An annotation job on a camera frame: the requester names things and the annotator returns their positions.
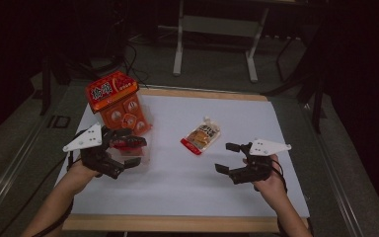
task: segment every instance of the white table leg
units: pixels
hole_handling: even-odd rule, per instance
[[[258,24],[258,29],[257,32],[255,33],[254,36],[254,42],[252,44],[252,47],[250,50],[246,51],[246,60],[248,63],[248,71],[249,71],[249,77],[251,78],[251,82],[257,83],[258,82],[258,76],[257,76],[257,69],[255,67],[255,62],[254,62],[254,54],[257,49],[258,42],[260,41],[261,33],[264,28],[265,20],[267,13],[269,11],[269,8],[265,8],[263,11],[263,16],[261,18],[260,23]]]
[[[180,1],[180,17],[178,18],[178,45],[177,52],[175,53],[175,63],[174,63],[174,76],[181,75],[181,65],[183,62],[183,13],[184,0]]]

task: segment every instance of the orange snack bag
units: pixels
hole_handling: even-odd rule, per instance
[[[220,136],[220,126],[205,117],[204,121],[190,134],[181,139],[181,143],[195,155],[200,155]]]

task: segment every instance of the dark background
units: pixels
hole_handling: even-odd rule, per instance
[[[74,1],[0,1],[0,124],[34,92],[30,78],[41,72],[44,40],[51,39],[83,63],[89,63],[91,56],[111,56],[107,42],[95,38],[113,34],[115,20],[106,14],[110,2],[86,1],[74,14]],[[379,195],[379,1],[333,2],[333,6],[339,9],[324,20],[310,49],[314,51],[304,63],[306,68],[315,68],[316,63],[323,68],[325,93],[332,97]],[[177,23],[178,1],[139,0],[129,7],[127,23],[152,40],[157,25]],[[196,5],[193,10],[200,11]],[[87,21],[92,13],[93,21]],[[241,18],[255,17],[249,9],[245,13]],[[272,10],[265,33],[289,36],[296,16],[289,8]],[[87,35],[84,28],[93,30]],[[116,53],[121,53],[120,46]]]

